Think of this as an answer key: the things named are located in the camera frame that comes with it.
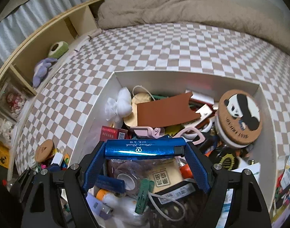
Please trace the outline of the dark blue printed lighter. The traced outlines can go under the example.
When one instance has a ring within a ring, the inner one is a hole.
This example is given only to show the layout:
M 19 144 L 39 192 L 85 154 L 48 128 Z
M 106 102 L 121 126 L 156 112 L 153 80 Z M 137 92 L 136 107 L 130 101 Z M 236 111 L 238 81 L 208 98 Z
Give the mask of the dark blue printed lighter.
M 99 175 L 95 186 L 101 189 L 109 190 L 118 194 L 125 193 L 125 182 L 120 179 L 115 179 L 103 175 Z

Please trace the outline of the green clip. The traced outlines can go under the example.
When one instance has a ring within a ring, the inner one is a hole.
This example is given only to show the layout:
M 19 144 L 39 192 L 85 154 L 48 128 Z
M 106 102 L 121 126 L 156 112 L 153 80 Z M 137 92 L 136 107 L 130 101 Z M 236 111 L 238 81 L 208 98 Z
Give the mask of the green clip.
M 141 215 L 148 205 L 149 193 L 153 191 L 154 182 L 149 179 L 142 179 L 139 188 L 135 213 Z

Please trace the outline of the shiny blue lighter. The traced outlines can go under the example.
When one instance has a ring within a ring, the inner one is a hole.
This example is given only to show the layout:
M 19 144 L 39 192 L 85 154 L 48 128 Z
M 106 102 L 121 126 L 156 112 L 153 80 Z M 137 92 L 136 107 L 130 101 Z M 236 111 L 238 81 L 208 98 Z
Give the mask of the shiny blue lighter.
M 105 158 L 115 160 L 155 160 L 185 155 L 186 141 L 168 139 L 109 139 Z

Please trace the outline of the brown tape roll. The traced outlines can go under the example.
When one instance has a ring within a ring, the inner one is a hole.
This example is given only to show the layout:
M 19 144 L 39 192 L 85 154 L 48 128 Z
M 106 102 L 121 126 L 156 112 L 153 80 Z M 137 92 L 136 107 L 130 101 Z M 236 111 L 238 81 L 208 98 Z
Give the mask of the brown tape roll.
M 123 180 L 127 194 L 135 195 L 143 179 L 142 167 L 133 161 L 112 160 L 114 178 Z

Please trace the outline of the checkered bed sheet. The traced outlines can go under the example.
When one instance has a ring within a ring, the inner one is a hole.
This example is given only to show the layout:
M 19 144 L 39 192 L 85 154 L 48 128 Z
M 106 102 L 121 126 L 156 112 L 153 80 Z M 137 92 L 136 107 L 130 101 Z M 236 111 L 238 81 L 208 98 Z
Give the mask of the checkered bed sheet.
M 284 168 L 290 155 L 290 56 L 245 33 L 155 24 L 103 31 L 65 61 L 35 99 L 17 147 L 18 172 L 46 139 L 72 153 L 109 77 L 132 71 L 189 72 L 258 84 L 275 133 L 276 173 Z

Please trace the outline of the round panda tin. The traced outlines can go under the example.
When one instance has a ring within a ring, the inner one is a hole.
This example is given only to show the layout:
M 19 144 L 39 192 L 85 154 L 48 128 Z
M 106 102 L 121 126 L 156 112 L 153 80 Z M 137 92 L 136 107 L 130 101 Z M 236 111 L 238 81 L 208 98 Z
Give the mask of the round panda tin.
M 259 106 L 249 93 L 229 90 L 220 98 L 215 126 L 228 146 L 236 149 L 246 147 L 259 137 L 262 130 Z

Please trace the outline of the brown leather wallet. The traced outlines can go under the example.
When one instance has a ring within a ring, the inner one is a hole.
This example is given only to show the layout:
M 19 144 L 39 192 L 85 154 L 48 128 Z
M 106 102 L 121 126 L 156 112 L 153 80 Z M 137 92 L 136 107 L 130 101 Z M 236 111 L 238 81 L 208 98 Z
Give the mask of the brown leather wallet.
M 137 125 L 162 128 L 200 119 L 201 115 L 189 107 L 192 93 L 137 104 Z

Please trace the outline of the wooden bedside shelf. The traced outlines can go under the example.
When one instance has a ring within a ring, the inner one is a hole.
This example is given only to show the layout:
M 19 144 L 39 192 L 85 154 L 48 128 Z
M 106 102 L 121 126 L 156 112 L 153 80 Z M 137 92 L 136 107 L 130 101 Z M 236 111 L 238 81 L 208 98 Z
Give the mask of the wooden bedside shelf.
M 21 43 L 0 69 L 0 142 L 8 149 L 16 146 L 33 98 L 47 85 L 58 69 L 84 43 L 101 33 L 95 16 L 104 0 L 89 0 L 57 15 Z M 59 41 L 69 50 L 53 63 L 37 88 L 33 87 L 34 68 L 48 58 L 51 46 Z

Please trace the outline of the purple plush toy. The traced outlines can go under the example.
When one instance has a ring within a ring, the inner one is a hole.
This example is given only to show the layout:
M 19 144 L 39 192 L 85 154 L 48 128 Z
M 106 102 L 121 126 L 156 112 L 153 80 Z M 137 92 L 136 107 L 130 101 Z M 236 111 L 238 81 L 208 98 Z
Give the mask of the purple plush toy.
M 57 62 L 55 58 L 45 58 L 38 62 L 34 68 L 33 87 L 37 88 L 42 80 L 47 76 L 52 64 Z

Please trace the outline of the white shoe box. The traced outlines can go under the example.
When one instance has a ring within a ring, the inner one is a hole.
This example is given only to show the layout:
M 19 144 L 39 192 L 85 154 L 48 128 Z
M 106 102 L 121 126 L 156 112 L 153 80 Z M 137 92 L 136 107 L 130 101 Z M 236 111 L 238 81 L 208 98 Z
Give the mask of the white shoe box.
M 220 99 L 226 91 L 239 89 L 253 96 L 259 105 L 263 127 L 259 137 L 254 142 L 252 155 L 261 165 L 260 178 L 257 183 L 267 209 L 270 211 L 277 181 L 275 133 L 264 94 L 258 84 L 249 81 L 216 75 L 172 71 L 113 73 L 98 95 L 83 126 L 70 158 L 71 164 L 80 163 L 83 157 L 92 153 L 100 142 L 101 128 L 107 124 L 104 109 L 108 98 L 115 98 L 122 87 L 132 89 L 139 84 L 150 92 L 158 94 L 185 94 L 185 91 L 189 89 Z

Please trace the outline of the green avocado plush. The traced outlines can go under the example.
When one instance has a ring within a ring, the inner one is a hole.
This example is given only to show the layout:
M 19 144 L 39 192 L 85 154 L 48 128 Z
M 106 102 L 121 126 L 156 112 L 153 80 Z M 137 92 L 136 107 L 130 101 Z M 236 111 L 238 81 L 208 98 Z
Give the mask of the green avocado plush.
M 69 44 L 65 41 L 54 43 L 48 53 L 49 58 L 59 59 L 69 50 Z

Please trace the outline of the grey curtain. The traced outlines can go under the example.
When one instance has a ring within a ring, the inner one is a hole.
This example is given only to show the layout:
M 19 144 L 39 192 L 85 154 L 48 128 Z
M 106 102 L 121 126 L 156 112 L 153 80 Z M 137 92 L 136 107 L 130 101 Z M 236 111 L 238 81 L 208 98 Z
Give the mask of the grey curtain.
M 43 24 L 81 0 L 29 0 L 0 22 L 0 69 L 13 51 Z

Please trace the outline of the beige quilted duvet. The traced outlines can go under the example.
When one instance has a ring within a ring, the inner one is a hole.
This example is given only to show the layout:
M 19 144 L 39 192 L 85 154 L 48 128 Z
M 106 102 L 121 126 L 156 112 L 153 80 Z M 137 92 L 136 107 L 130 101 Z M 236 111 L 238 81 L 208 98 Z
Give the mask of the beige quilted duvet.
M 259 11 L 230 0 L 105 0 L 99 27 L 192 22 L 244 32 L 290 53 L 290 29 Z

